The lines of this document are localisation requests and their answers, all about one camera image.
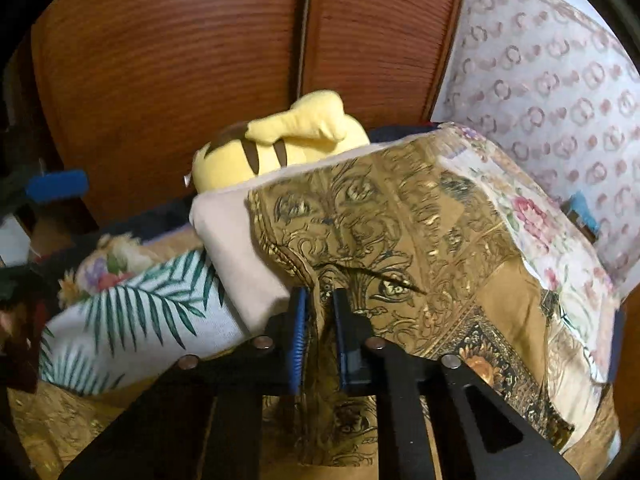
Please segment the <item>blue item at headboard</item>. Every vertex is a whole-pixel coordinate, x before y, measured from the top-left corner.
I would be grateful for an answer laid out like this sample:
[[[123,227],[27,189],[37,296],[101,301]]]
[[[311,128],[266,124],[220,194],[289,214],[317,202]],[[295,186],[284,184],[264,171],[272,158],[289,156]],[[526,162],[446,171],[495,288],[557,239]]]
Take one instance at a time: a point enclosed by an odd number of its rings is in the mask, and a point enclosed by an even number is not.
[[[561,210],[591,244],[596,242],[599,235],[599,225],[593,217],[582,192],[577,192],[570,196],[568,200],[562,203]]]

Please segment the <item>palm leaf print cloth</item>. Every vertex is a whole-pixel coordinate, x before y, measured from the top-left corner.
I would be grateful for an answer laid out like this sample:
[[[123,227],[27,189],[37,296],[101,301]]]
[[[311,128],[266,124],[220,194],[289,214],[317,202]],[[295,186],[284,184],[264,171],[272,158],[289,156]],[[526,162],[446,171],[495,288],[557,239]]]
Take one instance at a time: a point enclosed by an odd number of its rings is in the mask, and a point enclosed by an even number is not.
[[[162,374],[187,354],[211,358],[248,336],[198,248],[55,315],[42,332],[39,378],[94,396]]]

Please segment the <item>yellow plush toy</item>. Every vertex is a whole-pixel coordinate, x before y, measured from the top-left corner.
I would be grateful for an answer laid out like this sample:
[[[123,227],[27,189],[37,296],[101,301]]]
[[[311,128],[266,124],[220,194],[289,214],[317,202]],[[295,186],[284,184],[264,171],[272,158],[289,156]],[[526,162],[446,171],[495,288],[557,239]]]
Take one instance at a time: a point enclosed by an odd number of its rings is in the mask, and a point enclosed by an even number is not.
[[[345,112],[337,92],[314,91],[284,112],[221,130],[195,152],[190,181],[199,193],[222,190],[369,143],[366,130]]]

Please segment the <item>golden brown patterned shirt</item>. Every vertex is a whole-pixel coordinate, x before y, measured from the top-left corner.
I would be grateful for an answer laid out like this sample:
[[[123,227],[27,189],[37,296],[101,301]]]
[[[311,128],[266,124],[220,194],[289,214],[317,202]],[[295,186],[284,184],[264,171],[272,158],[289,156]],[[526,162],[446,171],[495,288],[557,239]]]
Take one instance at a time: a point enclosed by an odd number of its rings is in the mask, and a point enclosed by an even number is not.
[[[437,160],[429,136],[272,182],[248,194],[268,260],[311,289],[303,461],[368,466],[378,440],[372,398],[337,379],[330,299],[420,358],[453,353],[553,446],[573,426],[547,389],[547,332],[558,304],[525,269],[494,206]]]

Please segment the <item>floral bedspread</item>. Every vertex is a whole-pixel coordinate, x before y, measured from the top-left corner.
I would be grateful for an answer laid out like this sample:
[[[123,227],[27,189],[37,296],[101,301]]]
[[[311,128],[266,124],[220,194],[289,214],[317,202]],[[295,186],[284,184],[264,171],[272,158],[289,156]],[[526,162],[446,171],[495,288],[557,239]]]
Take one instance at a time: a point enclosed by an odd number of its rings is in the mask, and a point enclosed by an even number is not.
[[[471,180],[495,206],[544,289],[559,296],[560,319],[582,348],[597,382],[615,375],[613,344],[620,295],[596,250],[559,205],[496,144],[443,122],[433,131],[438,160]]]

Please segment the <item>beige pillow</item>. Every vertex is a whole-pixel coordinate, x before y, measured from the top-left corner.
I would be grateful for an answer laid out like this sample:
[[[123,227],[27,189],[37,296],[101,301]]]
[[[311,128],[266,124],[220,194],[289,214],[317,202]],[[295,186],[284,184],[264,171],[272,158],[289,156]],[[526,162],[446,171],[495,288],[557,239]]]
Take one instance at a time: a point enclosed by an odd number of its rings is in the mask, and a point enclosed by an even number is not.
[[[381,144],[360,146],[318,162],[285,168],[277,166],[259,177],[250,168],[239,140],[231,141],[207,156],[213,163],[213,170],[218,172],[214,182],[222,183],[224,187],[198,194],[191,207],[190,221],[247,333],[260,333],[270,315],[286,309],[293,285],[282,270],[267,260],[254,241],[248,192],[382,148]]]

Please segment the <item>red-brown louvered wardrobe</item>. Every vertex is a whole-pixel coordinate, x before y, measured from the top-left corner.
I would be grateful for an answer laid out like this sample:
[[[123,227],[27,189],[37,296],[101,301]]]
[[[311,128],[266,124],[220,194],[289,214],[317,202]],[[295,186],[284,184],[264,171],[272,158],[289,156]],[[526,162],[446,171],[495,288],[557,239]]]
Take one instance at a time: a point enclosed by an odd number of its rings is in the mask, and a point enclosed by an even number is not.
[[[101,226],[186,194],[225,126],[338,92],[364,126],[434,108],[462,0],[53,0],[32,25],[43,115]]]

